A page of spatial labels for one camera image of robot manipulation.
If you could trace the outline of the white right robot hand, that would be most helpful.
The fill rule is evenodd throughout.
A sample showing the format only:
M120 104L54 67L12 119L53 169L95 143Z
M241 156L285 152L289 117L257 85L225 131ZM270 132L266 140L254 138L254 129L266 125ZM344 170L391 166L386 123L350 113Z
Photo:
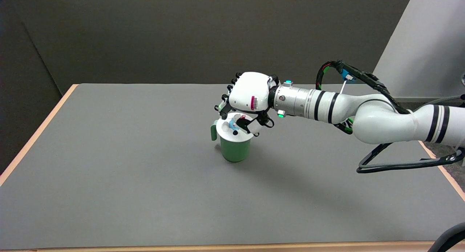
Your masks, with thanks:
M268 111L273 107L271 91L281 85L277 75L266 75L259 72L237 72L227 85L228 93L222 95L221 103L214 109L222 120L226 120L231 111L254 114L251 120L239 121L237 126L246 134L259 136L262 127L272 128L274 121L269 118Z

